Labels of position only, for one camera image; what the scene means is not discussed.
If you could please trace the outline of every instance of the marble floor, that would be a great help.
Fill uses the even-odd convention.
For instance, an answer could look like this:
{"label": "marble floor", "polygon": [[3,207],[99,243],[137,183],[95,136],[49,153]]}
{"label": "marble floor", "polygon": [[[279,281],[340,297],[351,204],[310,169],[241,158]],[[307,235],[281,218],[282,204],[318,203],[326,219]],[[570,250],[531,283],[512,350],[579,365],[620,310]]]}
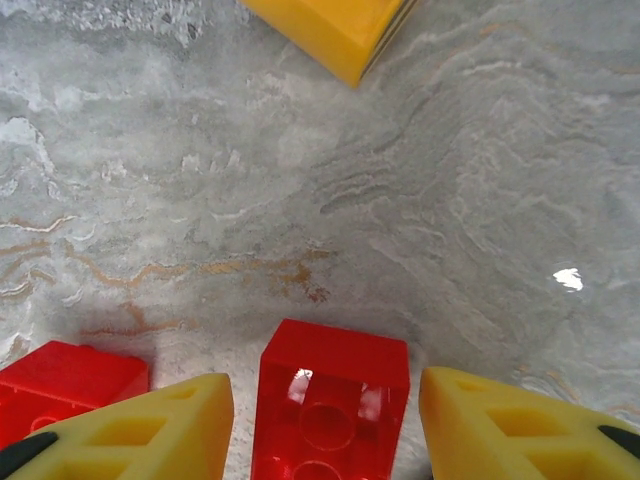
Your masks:
{"label": "marble floor", "polygon": [[1,364],[231,373],[225,480],[283,317],[639,424],[639,238],[636,0],[423,0],[356,91],[233,0],[0,0]]}

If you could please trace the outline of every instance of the translucent red lego brick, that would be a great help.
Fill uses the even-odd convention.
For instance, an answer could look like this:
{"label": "translucent red lego brick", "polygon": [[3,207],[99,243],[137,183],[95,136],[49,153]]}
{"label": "translucent red lego brick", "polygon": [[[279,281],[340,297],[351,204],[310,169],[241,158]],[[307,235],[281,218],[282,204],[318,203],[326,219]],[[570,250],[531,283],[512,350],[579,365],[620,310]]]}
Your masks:
{"label": "translucent red lego brick", "polygon": [[387,480],[406,343],[284,320],[260,361],[251,480]]}
{"label": "translucent red lego brick", "polygon": [[149,391],[135,357],[49,342],[0,371],[0,449],[34,430]]}

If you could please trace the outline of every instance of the yellow plastic piece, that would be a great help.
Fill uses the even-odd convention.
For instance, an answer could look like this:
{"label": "yellow plastic piece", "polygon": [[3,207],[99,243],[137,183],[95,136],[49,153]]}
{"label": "yellow plastic piece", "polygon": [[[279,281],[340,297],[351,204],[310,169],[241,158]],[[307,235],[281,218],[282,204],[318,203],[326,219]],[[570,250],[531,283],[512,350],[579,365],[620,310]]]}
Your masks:
{"label": "yellow plastic piece", "polygon": [[243,0],[351,87],[370,70],[417,0]]}
{"label": "yellow plastic piece", "polygon": [[233,423],[229,377],[208,374],[39,430],[59,440],[11,480],[219,480]]}
{"label": "yellow plastic piece", "polygon": [[601,433],[608,415],[448,368],[428,368],[420,414],[436,480],[638,480]]}

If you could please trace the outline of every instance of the black tip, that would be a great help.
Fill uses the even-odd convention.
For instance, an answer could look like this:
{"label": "black tip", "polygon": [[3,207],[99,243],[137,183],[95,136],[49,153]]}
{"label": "black tip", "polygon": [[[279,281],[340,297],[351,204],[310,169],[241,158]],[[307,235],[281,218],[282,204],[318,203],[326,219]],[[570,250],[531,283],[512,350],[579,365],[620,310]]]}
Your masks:
{"label": "black tip", "polygon": [[598,430],[640,460],[640,435],[611,425],[600,425]]}
{"label": "black tip", "polygon": [[0,480],[9,478],[9,475],[29,463],[57,440],[57,433],[43,432],[0,450]]}

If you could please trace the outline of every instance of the toy brick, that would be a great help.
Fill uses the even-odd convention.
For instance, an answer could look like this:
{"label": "toy brick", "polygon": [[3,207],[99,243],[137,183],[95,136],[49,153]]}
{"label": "toy brick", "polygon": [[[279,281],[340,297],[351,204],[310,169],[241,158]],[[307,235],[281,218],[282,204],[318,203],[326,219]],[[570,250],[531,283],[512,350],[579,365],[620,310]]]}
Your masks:
{"label": "toy brick", "polygon": [[390,477],[406,343],[284,320],[260,361],[252,480]]}
{"label": "toy brick", "polygon": [[139,358],[49,342],[0,371],[0,448],[148,391],[149,367]]}
{"label": "toy brick", "polygon": [[356,87],[417,0],[243,0],[336,77]]}
{"label": "toy brick", "polygon": [[232,424],[229,377],[202,375],[48,425],[22,442],[54,438],[23,454],[9,478],[220,480]]}
{"label": "toy brick", "polygon": [[637,480],[640,436],[608,415],[448,368],[423,372],[438,480]]}

